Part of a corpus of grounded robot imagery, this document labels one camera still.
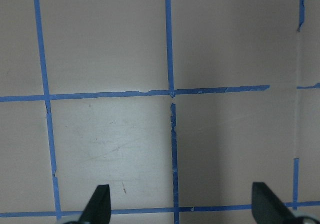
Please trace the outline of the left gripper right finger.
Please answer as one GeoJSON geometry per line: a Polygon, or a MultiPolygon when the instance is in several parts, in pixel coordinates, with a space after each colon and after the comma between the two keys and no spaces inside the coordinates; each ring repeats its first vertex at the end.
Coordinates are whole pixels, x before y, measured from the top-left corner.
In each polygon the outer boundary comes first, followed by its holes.
{"type": "Polygon", "coordinates": [[[253,182],[251,213],[258,224],[319,223],[310,214],[289,210],[264,182],[253,182]]]}

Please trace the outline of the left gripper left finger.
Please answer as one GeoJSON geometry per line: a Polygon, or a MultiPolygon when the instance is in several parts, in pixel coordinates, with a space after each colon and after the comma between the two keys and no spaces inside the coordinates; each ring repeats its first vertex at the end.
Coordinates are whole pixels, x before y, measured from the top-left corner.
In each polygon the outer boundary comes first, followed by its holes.
{"type": "Polygon", "coordinates": [[[108,184],[98,185],[77,223],[108,224],[111,219],[111,194],[108,184]]]}

